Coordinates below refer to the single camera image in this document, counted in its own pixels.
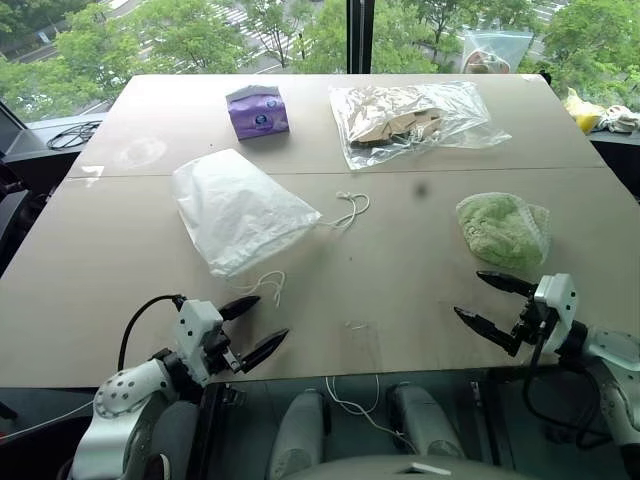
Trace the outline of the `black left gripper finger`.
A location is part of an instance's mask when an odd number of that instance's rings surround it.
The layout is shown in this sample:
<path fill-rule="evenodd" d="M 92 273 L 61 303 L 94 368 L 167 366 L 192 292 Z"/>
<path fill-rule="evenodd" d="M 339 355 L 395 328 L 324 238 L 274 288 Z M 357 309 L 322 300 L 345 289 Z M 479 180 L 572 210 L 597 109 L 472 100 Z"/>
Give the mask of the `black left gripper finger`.
<path fill-rule="evenodd" d="M 242 357 L 240 371 L 249 373 L 255 367 L 269 358 L 281 345 L 289 333 L 288 328 L 283 328 L 265 337 L 255 345 L 255 348 Z"/>
<path fill-rule="evenodd" d="M 224 321 L 231 321 L 241 317 L 261 300 L 260 296 L 248 295 L 233 300 L 218 309 Z"/>

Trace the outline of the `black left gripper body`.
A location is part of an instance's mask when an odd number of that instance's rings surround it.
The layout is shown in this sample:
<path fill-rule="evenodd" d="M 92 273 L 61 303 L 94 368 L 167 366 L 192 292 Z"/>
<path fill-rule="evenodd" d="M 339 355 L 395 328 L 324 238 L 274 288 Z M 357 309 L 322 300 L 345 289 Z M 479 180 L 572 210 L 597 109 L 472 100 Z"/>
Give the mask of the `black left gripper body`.
<path fill-rule="evenodd" d="M 243 367 L 241 357 L 231 349 L 231 340 L 223 325 L 223 321 L 215 323 L 201 342 L 203 362 L 209 375 L 217 375 L 227 370 L 238 373 Z"/>

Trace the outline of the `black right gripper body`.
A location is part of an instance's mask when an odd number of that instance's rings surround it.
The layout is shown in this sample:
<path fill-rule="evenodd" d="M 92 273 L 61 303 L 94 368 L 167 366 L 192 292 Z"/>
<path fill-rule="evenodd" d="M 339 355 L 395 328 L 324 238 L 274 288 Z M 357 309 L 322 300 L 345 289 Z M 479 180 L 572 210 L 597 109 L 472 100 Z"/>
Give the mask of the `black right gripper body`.
<path fill-rule="evenodd" d="M 511 336 L 517 345 L 523 343 L 535 345 L 538 341 L 540 332 L 544 333 L 546 329 L 546 321 L 549 317 L 549 307 L 543 300 L 539 300 L 534 294 L 530 295 L 522 311 L 519 314 L 518 321 L 511 330 Z"/>

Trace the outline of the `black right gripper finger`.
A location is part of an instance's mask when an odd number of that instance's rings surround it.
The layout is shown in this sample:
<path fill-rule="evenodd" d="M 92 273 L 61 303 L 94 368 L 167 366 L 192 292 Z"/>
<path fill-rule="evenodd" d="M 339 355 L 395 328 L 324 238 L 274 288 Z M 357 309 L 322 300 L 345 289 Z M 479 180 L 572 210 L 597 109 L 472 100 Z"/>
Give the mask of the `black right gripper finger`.
<path fill-rule="evenodd" d="M 531 297 L 537 289 L 537 284 L 530 283 L 502 272 L 487 270 L 477 271 L 476 276 L 498 290 L 507 293 L 515 293 L 523 297 Z"/>
<path fill-rule="evenodd" d="M 498 329 L 493 322 L 458 306 L 454 306 L 453 310 L 467 327 L 502 348 L 509 356 L 514 357 L 518 353 L 520 341 Z"/>

